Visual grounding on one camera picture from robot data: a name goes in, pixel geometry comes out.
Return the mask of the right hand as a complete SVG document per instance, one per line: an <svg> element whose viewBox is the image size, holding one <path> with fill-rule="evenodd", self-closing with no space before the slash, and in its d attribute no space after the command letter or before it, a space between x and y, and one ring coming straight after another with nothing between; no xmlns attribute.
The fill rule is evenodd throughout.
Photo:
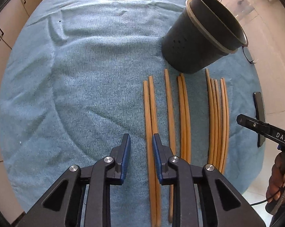
<svg viewBox="0 0 285 227"><path fill-rule="evenodd" d="M279 153L275 158L275 163L271 169L271 176L268 182L268 188L266 191L266 198L270 198L275 195L275 193L282 187L283 184L283 173L281 173L280 168L282 166L282 153Z"/></svg>

